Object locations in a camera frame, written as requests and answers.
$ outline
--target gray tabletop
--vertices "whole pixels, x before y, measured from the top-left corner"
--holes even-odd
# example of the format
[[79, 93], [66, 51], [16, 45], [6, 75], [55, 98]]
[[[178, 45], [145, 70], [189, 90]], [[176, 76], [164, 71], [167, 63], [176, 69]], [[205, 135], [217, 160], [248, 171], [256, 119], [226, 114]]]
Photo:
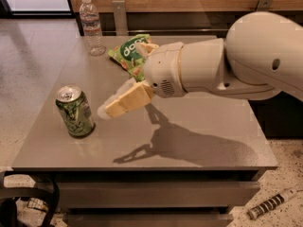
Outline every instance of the gray tabletop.
[[[107, 48], [128, 37], [104, 37]], [[156, 44], [211, 37], [152, 37]], [[97, 109], [129, 78], [107, 55], [87, 55], [79, 39], [12, 168], [16, 170], [228, 170], [275, 168], [276, 158], [246, 100], [206, 93], [156, 96], [151, 105], [104, 120]], [[71, 137], [56, 92], [77, 84], [86, 93], [96, 128]]]

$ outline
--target can top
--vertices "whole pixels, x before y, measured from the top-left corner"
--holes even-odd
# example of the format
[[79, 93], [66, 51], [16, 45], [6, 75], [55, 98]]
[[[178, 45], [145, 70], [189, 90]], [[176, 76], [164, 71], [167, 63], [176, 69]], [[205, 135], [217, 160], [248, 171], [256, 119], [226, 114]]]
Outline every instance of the can top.
[[56, 99], [60, 102], [72, 102], [79, 98], [81, 89], [77, 86], [67, 85], [59, 89]]

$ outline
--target table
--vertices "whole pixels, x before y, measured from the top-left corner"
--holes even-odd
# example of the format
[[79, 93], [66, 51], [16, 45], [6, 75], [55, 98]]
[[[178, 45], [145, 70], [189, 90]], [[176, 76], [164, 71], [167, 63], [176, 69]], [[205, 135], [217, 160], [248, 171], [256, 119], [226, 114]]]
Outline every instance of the table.
[[[126, 40], [104, 37], [108, 49]], [[277, 167], [248, 102], [207, 93], [156, 96], [119, 118], [98, 118], [98, 106], [128, 78], [107, 55], [88, 56], [79, 40], [12, 168], [53, 174], [70, 226], [226, 226], [228, 211], [245, 205], [258, 192], [259, 177]], [[66, 84], [88, 97], [96, 122], [88, 137], [71, 137], [61, 120], [55, 98]]]

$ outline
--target drawer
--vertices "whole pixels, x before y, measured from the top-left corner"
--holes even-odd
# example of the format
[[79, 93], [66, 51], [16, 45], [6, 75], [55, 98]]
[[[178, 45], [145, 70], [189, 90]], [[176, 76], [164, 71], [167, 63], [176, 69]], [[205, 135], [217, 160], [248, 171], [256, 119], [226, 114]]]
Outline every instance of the drawer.
[[59, 207], [157, 208], [245, 205], [256, 182], [58, 183]]
[[231, 215], [200, 210], [98, 210], [67, 214], [64, 222], [70, 227], [225, 227]]

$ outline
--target metal bracket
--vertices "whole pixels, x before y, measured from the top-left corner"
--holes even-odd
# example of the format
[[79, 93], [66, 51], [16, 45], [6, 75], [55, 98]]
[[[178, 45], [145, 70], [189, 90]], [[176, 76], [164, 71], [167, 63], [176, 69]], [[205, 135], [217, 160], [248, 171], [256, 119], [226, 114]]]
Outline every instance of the metal bracket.
[[269, 11], [272, 6], [273, 0], [258, 0], [256, 11]]
[[129, 35], [127, 28], [125, 1], [113, 1], [116, 35]]

